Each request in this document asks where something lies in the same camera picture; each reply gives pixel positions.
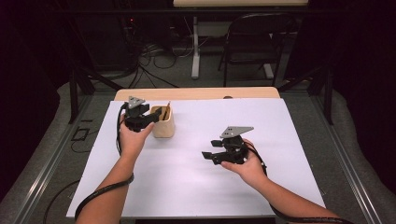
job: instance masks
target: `black strap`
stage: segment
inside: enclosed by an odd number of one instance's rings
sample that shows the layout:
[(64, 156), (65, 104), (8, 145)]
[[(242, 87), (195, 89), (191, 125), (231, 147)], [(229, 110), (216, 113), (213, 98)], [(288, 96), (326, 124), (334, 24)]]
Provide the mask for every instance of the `black strap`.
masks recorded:
[(117, 189), (120, 188), (122, 186), (126, 186), (129, 185), (130, 183), (132, 183), (132, 181), (134, 181), (134, 174), (131, 175), (131, 177), (127, 180), (121, 181), (119, 183), (116, 184), (112, 184), (106, 187), (103, 187), (101, 189), (96, 190), (94, 193), (90, 194), (88, 197), (86, 197), (79, 205), (78, 208), (76, 209), (76, 213), (75, 213), (75, 220), (77, 220), (79, 214), (81, 213), (82, 208), (84, 208), (85, 205), (87, 205), (87, 203), (89, 203), (92, 199), (96, 198), (99, 195), (102, 195), (108, 191), (111, 191), (113, 189)]

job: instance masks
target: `table leg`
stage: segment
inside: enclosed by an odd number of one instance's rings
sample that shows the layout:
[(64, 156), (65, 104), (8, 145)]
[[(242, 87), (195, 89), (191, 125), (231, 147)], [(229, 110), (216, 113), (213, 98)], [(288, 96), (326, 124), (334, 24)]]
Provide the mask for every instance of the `table leg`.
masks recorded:
[(198, 46), (198, 20), (194, 17), (193, 21), (193, 37), (194, 38), (194, 56), (192, 60), (192, 71), (191, 71), (191, 78), (197, 79), (199, 77), (199, 46)]

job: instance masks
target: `table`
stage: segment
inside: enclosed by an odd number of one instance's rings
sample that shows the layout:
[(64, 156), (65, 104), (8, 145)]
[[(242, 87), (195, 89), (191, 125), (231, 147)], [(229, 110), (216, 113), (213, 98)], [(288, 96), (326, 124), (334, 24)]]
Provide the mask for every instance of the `table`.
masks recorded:
[[(211, 0), (175, 0), (174, 7), (306, 7), (308, 0), (228, 0), (228, 1), (211, 1)], [(200, 50), (198, 44), (198, 19), (193, 17), (193, 43), (194, 54), (192, 60), (191, 78), (197, 79), (199, 77), (199, 63), (200, 63)], [(227, 30), (222, 24), (221, 30)], [(265, 72), (268, 77), (272, 76), (270, 66), (265, 65)]]
[[(119, 157), (113, 131), (120, 106), (130, 95), (146, 99), (150, 106), (171, 100), (176, 133), (169, 139), (148, 137), (134, 168), (135, 181), (123, 217), (273, 217), (260, 193), (238, 175), (203, 158), (202, 151), (223, 151), (212, 147), (210, 141), (219, 139), (227, 125), (253, 126), (254, 130), (243, 136), (254, 139), (269, 176), (324, 206), (289, 111), (275, 88), (142, 89), (118, 91), (116, 101), (110, 103), (67, 217), (74, 216), (78, 204), (94, 191)], [(224, 96), (233, 99), (222, 99)]]

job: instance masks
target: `person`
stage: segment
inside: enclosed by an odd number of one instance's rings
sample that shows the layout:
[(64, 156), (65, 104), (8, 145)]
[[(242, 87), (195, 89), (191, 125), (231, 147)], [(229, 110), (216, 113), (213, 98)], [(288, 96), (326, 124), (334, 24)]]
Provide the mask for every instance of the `person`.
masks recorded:
[[(120, 158), (97, 189), (125, 181), (131, 177), (136, 160), (151, 133), (150, 123), (139, 133), (130, 131), (122, 122), (120, 125)], [(245, 144), (254, 148), (244, 139)], [(308, 201), (271, 181), (262, 169), (258, 157), (251, 151), (243, 164), (223, 161), (221, 166), (238, 175), (257, 190), (274, 208), (289, 217), (338, 217), (334, 212)], [(128, 192), (128, 185), (106, 192), (87, 203), (81, 210), (77, 223), (119, 223)]]

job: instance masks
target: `finger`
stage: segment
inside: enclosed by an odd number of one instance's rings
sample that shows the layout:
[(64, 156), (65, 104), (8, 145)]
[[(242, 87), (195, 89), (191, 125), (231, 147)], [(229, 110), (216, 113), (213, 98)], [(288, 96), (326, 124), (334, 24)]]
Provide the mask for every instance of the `finger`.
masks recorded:
[(237, 173), (237, 172), (236, 172), (237, 169), (238, 169), (237, 164), (234, 164), (234, 163), (231, 163), (231, 162), (228, 162), (228, 161), (222, 161), (222, 162), (221, 162), (221, 166), (222, 166), (223, 168), (229, 170), (229, 171), (232, 171), (232, 172)]
[(151, 133), (154, 128), (154, 122), (151, 122), (141, 133), (146, 137)]

